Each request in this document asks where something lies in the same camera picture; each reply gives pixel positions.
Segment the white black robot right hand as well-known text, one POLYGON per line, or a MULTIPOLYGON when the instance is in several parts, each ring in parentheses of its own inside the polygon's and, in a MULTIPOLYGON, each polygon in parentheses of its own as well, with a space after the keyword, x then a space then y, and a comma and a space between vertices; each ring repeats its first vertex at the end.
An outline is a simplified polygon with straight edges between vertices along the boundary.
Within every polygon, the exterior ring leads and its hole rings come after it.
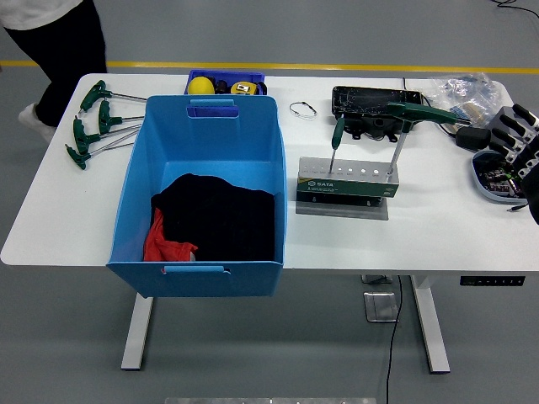
POLYGON ((499 153, 512 166, 520 178, 520 188, 526 198, 531 216, 538 223, 538 116, 520 104, 513 104, 515 115, 527 123, 521 123, 506 114, 501 114, 500 122, 512 129, 517 137, 499 128, 493 128, 491 135, 501 141, 491 141, 488 147, 499 153))

